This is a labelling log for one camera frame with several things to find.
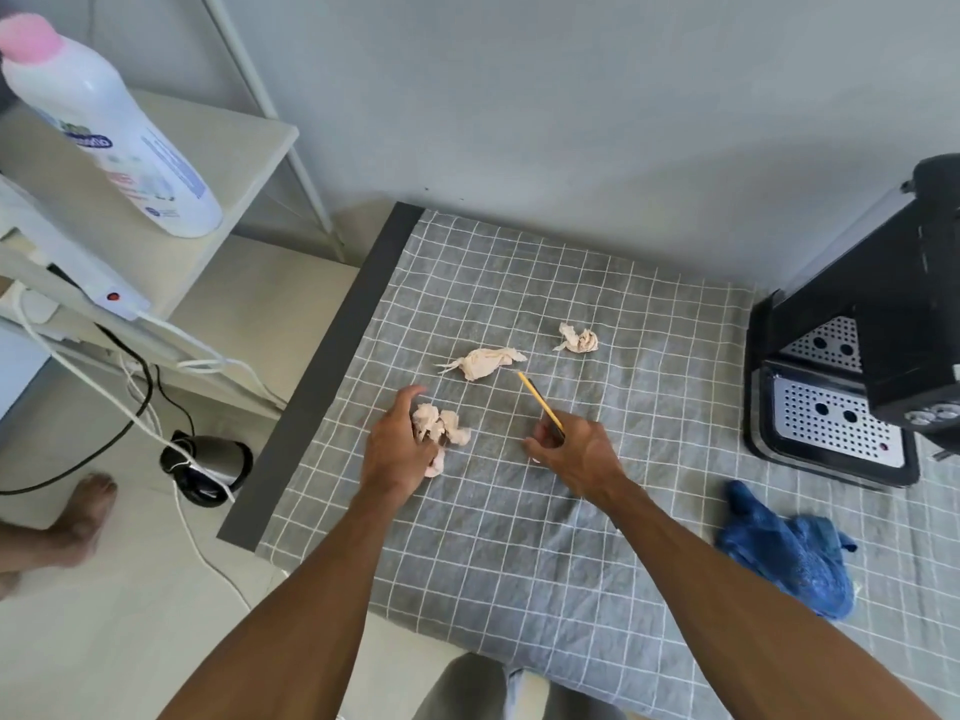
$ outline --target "blue cloth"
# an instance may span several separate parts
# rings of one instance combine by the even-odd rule
[[[855,544],[819,515],[784,520],[739,480],[726,483],[730,517],[715,545],[740,566],[773,582],[820,617],[842,619],[854,609],[854,585],[841,548]]]

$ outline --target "bare foot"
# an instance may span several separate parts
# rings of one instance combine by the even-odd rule
[[[78,566],[93,555],[116,496],[117,483],[110,475],[95,473],[77,483],[60,517],[47,529],[62,554],[60,566]]]
[[[18,571],[9,571],[0,573],[0,601],[3,601],[17,588],[20,583],[20,573]]]

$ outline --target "coffee machine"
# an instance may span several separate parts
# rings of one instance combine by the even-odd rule
[[[960,154],[912,177],[750,314],[743,433],[763,459],[874,488],[960,453]]]

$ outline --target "floor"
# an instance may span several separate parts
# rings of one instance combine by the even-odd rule
[[[115,394],[119,379],[94,376]],[[246,442],[254,453],[273,423],[178,392],[198,432]],[[183,416],[156,403],[165,431]],[[44,366],[0,421],[0,489],[54,474],[113,435],[123,418],[55,363]],[[84,565],[28,575],[0,602],[0,696],[21,720],[152,720],[194,667],[243,617],[236,597],[190,550],[157,467],[160,446],[137,430],[91,467],[119,483],[98,552]],[[24,496],[0,497],[0,519],[44,527],[77,478]],[[186,504],[200,550],[257,603],[283,580],[279,569],[216,539],[226,508]],[[461,652],[369,615],[346,697],[346,720],[406,720]],[[539,718],[546,682],[526,677],[514,720]]]

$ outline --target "yellow pencil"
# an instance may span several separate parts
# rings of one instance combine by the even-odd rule
[[[561,437],[565,437],[566,434],[564,432],[564,425],[560,423],[560,420],[557,418],[557,414],[550,409],[546,403],[546,400],[541,396],[541,393],[537,391],[537,387],[531,383],[530,379],[527,378],[527,375],[523,373],[523,371],[518,371],[516,375],[520,377],[520,381],[523,382],[523,386],[530,390],[530,394],[532,394],[534,399],[539,402],[539,405],[543,407],[543,410],[546,412],[546,416],[553,420],[553,423],[557,425],[559,435]]]

